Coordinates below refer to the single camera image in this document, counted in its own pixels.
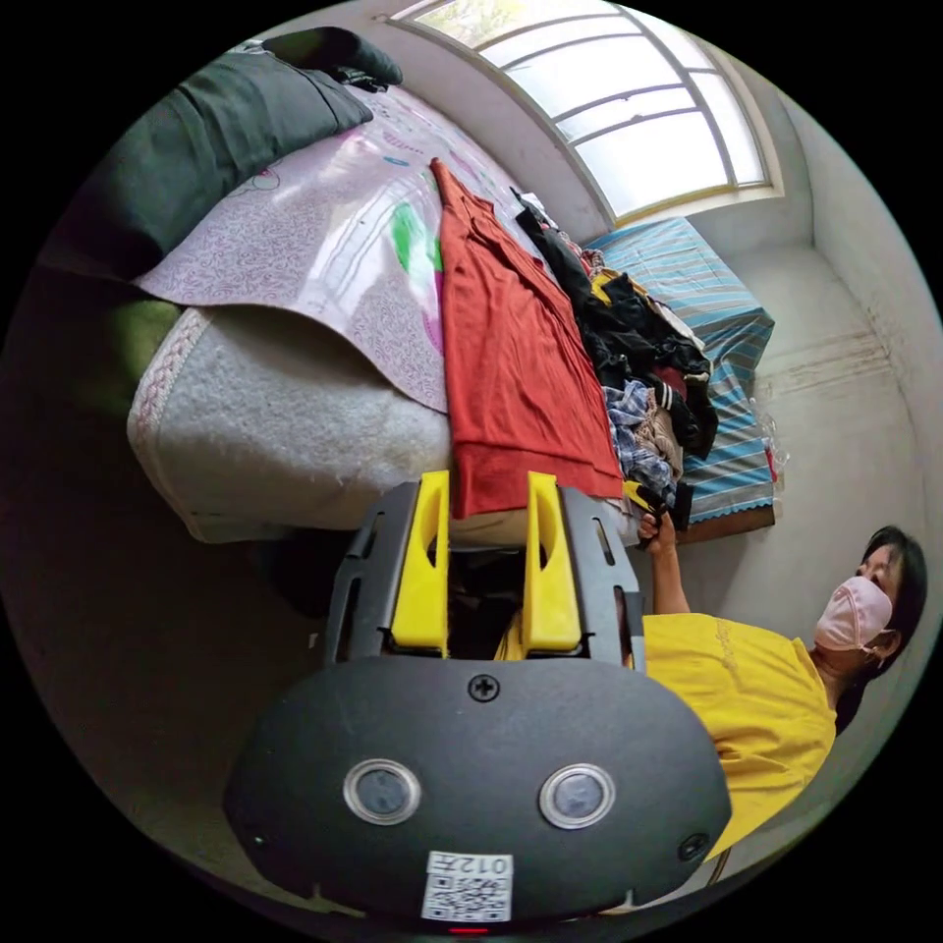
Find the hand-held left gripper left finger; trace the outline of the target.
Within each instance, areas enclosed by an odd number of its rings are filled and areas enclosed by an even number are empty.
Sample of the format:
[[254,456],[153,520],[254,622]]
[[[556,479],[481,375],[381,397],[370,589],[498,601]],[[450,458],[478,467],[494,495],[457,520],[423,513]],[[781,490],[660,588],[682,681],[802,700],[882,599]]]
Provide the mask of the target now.
[[450,473],[425,473],[416,494],[391,624],[398,649],[448,654]]

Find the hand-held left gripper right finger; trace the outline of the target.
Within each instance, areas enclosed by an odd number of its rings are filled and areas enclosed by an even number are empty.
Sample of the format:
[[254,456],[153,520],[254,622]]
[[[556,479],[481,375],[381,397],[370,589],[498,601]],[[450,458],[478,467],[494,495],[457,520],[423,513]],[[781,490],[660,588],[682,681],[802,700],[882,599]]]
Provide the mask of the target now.
[[582,639],[563,505],[556,478],[527,475],[524,652],[571,653]]

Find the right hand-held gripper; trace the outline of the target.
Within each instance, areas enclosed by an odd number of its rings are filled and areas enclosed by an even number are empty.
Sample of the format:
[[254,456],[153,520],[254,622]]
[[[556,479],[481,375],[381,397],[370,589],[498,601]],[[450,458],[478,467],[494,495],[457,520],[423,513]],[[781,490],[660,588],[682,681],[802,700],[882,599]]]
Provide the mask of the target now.
[[659,527],[662,518],[667,515],[672,522],[675,536],[688,529],[694,489],[686,482],[679,482],[673,495],[665,496],[640,482],[626,480],[623,482],[623,495],[627,501],[640,506],[646,514],[652,516]]

